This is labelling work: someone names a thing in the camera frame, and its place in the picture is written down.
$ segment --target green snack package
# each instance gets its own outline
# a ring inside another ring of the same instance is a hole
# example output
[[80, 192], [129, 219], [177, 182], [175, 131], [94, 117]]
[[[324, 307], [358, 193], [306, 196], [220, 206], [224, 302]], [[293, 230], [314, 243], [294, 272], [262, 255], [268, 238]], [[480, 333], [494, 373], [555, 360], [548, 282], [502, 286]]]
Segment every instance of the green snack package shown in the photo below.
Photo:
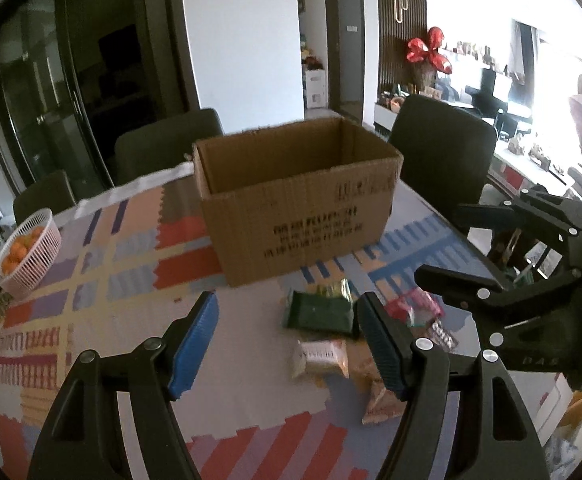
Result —
[[294, 290], [289, 303], [287, 328], [347, 336], [354, 333], [353, 304], [346, 298]]
[[346, 278], [325, 284], [307, 285], [306, 292], [327, 298], [345, 298], [353, 303], [353, 297], [351, 297], [351, 290]]

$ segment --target chair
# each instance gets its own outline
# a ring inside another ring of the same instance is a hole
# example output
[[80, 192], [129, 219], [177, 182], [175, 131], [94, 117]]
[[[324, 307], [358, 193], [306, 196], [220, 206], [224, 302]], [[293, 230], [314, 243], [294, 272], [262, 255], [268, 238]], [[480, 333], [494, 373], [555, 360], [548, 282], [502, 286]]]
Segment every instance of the chair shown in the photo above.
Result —
[[401, 179], [451, 222], [458, 204], [480, 200], [497, 140], [485, 121], [421, 95], [404, 101], [389, 138]]
[[75, 206], [75, 197], [64, 170], [56, 170], [27, 187], [13, 201], [13, 213], [17, 224], [43, 207], [58, 214]]
[[185, 153], [192, 154], [196, 140], [223, 134], [220, 118], [212, 108], [170, 117], [127, 132], [116, 141], [117, 185], [173, 168], [184, 162]]

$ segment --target red decoration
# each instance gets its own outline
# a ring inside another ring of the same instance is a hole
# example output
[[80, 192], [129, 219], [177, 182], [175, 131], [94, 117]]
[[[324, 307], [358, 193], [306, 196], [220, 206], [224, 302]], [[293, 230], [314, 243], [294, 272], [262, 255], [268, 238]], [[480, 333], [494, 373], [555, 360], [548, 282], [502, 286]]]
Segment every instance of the red decoration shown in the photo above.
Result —
[[408, 54], [407, 61], [411, 63], [420, 63], [428, 59], [436, 70], [445, 74], [453, 73], [451, 62], [446, 56], [440, 54], [437, 49], [442, 46], [444, 34], [439, 27], [431, 27], [428, 32], [428, 45], [420, 38], [413, 38], [407, 43]]

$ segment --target glass door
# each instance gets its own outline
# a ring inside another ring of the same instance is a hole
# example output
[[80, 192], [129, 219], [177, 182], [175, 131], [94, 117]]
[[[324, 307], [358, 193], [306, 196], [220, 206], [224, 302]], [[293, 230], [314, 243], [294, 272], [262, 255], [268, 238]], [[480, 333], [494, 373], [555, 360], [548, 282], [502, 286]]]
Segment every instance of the glass door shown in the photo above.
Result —
[[167, 14], [166, 0], [66, 0], [77, 95], [114, 181], [120, 136], [185, 111]]
[[27, 0], [0, 25], [0, 83], [25, 180], [65, 170], [77, 199], [111, 181], [60, 57], [58, 1]]

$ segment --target plastic basket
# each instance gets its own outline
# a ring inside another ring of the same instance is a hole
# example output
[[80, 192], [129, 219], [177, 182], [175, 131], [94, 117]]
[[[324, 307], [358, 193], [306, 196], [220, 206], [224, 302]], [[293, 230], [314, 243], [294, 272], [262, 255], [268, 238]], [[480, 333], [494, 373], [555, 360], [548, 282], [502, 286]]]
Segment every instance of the plastic basket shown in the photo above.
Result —
[[[13, 242], [19, 236], [29, 234], [38, 226], [44, 228], [40, 237], [13, 272], [4, 276], [2, 261], [8, 256]], [[33, 213], [14, 231], [0, 251], [0, 287], [16, 300], [25, 298], [42, 281], [53, 265], [61, 243], [62, 237], [53, 221], [51, 210], [46, 208]]]

